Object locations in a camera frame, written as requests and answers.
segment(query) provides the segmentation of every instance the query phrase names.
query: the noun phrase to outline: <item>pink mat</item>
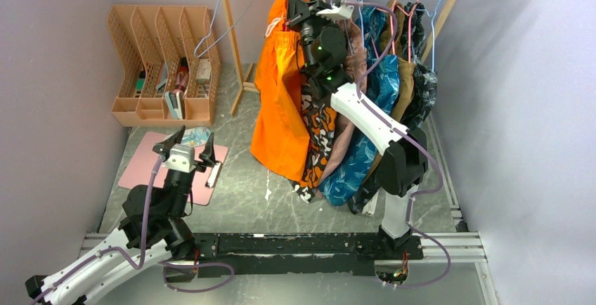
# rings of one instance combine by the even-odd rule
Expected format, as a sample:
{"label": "pink mat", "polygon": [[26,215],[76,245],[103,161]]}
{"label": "pink mat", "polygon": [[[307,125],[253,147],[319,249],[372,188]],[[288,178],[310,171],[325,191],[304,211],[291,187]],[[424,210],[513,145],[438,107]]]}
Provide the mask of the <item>pink mat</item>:
{"label": "pink mat", "polygon": [[[122,174],[122,178],[118,181],[118,185],[132,189],[139,184],[148,184],[151,178],[151,170],[155,161],[157,161],[157,154],[152,151],[153,146],[163,141],[166,134],[154,133],[148,131],[141,143],[138,144],[137,149],[132,155],[131,161]],[[222,145],[215,145],[215,159],[221,161],[222,164],[226,159],[228,148]],[[195,159],[199,159],[199,154],[205,149],[203,145],[195,147]],[[162,167],[155,178],[155,186],[162,188],[164,186],[164,179],[166,178],[167,169]],[[205,183],[209,178],[210,170],[205,173],[196,172],[193,181],[193,202],[196,205],[208,205],[213,193],[213,188],[205,187]]]}

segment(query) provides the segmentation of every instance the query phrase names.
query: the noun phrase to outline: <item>orange garment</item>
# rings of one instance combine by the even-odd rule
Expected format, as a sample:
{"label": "orange garment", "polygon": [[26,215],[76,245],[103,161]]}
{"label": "orange garment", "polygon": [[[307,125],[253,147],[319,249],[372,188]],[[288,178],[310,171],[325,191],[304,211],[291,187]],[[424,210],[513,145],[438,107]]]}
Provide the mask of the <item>orange garment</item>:
{"label": "orange garment", "polygon": [[283,17],[265,38],[254,83],[261,92],[261,110],[250,152],[267,169],[293,181],[304,173],[309,133],[301,116],[302,61],[299,33],[285,28],[287,0],[275,0],[268,22]]}

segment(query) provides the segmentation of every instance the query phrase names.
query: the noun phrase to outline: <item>hanger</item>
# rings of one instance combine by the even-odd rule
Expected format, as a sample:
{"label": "hanger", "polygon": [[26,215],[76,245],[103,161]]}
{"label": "hanger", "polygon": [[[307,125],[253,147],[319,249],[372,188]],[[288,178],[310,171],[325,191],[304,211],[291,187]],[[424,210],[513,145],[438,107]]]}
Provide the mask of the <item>hanger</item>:
{"label": "hanger", "polygon": [[370,43],[372,44],[372,48],[375,50],[375,56],[377,56],[377,59],[379,58],[379,51],[377,50],[377,45],[375,44],[375,41],[373,40],[373,37],[370,37]]}
{"label": "hanger", "polygon": [[201,47],[201,45],[203,45],[203,43],[209,38],[211,37],[211,35],[213,34],[213,23],[215,22],[215,15],[217,14],[217,9],[219,8],[219,2],[220,0],[217,0],[217,2],[215,3],[215,10],[213,11],[213,16],[211,18],[211,23],[209,24],[209,33],[203,37],[200,41],[199,44],[197,44],[197,47],[195,47],[195,50],[193,51],[193,55],[196,58],[201,58],[211,47],[215,46],[215,44],[217,44],[218,41],[220,41],[222,38],[224,38],[226,36],[226,34],[228,34],[235,26],[236,24],[240,21],[240,19],[242,19],[242,17],[244,16],[244,14],[246,13],[246,11],[248,10],[248,8],[252,5],[252,2],[254,0],[250,0],[250,2],[248,3],[248,5],[246,5],[246,8],[242,11],[242,13],[240,14],[240,16],[236,19],[236,21],[228,28],[227,31],[225,31],[221,36],[219,36],[218,39],[216,39],[213,44],[209,45],[207,48],[205,48],[203,50],[203,52],[198,53],[199,48]]}
{"label": "hanger", "polygon": [[435,39],[435,34],[434,34],[434,18],[436,17],[436,12],[439,9],[439,6],[441,5],[441,2],[443,0],[439,0],[436,3],[436,6],[434,7],[434,10],[432,11],[432,14],[428,12],[428,10],[426,8],[421,9],[421,8],[417,8],[416,11],[424,11],[430,18],[430,26],[432,28],[432,66],[431,66],[431,70],[432,72],[436,72],[436,68],[434,66],[434,39]]}
{"label": "hanger", "polygon": [[350,47],[350,56],[352,56],[354,54],[354,48],[352,47],[352,42],[350,41],[350,34],[348,33],[348,25],[346,24],[346,21],[343,20],[344,22],[344,30],[346,31],[346,40],[348,41],[348,46]]}
{"label": "hanger", "polygon": [[360,28],[361,28],[361,34],[362,34],[362,44],[364,44],[364,41],[365,41],[364,40],[364,19],[362,18],[362,6],[358,7],[358,13],[360,14]]}
{"label": "hanger", "polygon": [[271,20],[271,22],[269,23],[269,25],[267,25],[267,30],[265,30],[265,37],[269,37],[271,36],[271,33],[273,32],[273,29],[276,28],[276,26],[279,24],[279,22],[281,22],[285,17],[285,13],[282,14],[279,17],[276,17],[274,19]]}
{"label": "hanger", "polygon": [[[397,0],[394,0],[393,5],[391,6],[391,9],[393,11],[395,11],[395,8],[398,8],[399,10],[401,10],[401,12],[403,12],[404,14],[406,14],[409,17],[409,19],[408,19],[408,62],[409,63],[412,62],[412,15],[414,14],[414,11],[416,11],[416,7],[418,6],[419,2],[420,2],[420,0],[416,0],[416,2],[414,3],[414,6],[411,8],[410,12],[407,12],[401,6],[398,6]],[[395,41],[391,42],[391,46],[393,48],[393,52],[395,53]]]}

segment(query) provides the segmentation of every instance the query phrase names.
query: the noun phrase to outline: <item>pink garment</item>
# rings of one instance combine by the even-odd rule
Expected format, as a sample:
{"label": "pink garment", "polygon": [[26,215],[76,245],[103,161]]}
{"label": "pink garment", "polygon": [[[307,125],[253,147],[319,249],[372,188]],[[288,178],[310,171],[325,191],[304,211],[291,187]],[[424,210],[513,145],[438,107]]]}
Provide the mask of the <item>pink garment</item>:
{"label": "pink garment", "polygon": [[[364,72],[366,72],[366,50],[363,47],[362,34],[360,27],[356,25],[352,20],[347,20],[346,25],[341,22],[339,26],[344,30],[347,29],[350,42],[352,44],[352,50],[354,54],[347,56],[344,62],[346,73],[357,80]],[[366,78],[361,84],[362,91],[366,91]],[[327,166],[323,170],[323,175],[320,181],[323,181],[329,174],[331,174],[337,166],[342,162],[350,140],[352,139],[352,133],[354,132],[354,123],[348,120],[347,117],[337,114],[335,119],[335,139],[333,140],[333,146],[331,147],[331,155]]]}

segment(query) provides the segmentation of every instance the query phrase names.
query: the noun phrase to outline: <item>pink hanger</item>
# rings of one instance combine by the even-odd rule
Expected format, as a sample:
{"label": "pink hanger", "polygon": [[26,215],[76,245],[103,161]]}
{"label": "pink hanger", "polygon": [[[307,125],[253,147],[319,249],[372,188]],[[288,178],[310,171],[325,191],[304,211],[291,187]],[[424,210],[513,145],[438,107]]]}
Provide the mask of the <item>pink hanger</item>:
{"label": "pink hanger", "polygon": [[[400,6],[397,6],[397,0],[393,0],[393,5],[391,6],[392,11],[395,11],[395,8],[398,8],[399,10],[401,10],[401,12],[403,12],[404,14],[409,16],[409,19],[408,19],[408,62],[409,63],[412,62],[412,15],[414,14],[414,11],[416,11],[416,6],[418,6],[419,2],[420,2],[420,0],[416,0],[416,2],[414,3],[414,6],[410,10],[410,13],[406,12],[406,10],[404,10]],[[394,29],[393,21],[390,20],[390,23],[391,23],[391,30],[393,31],[393,29]],[[395,41],[391,42],[391,47],[393,48],[393,54],[396,54]]]}
{"label": "pink hanger", "polygon": [[375,55],[377,56],[377,59],[379,58],[379,51],[377,51],[377,45],[375,44],[375,41],[373,40],[373,37],[370,37],[370,43],[372,44],[372,48],[375,49]]}

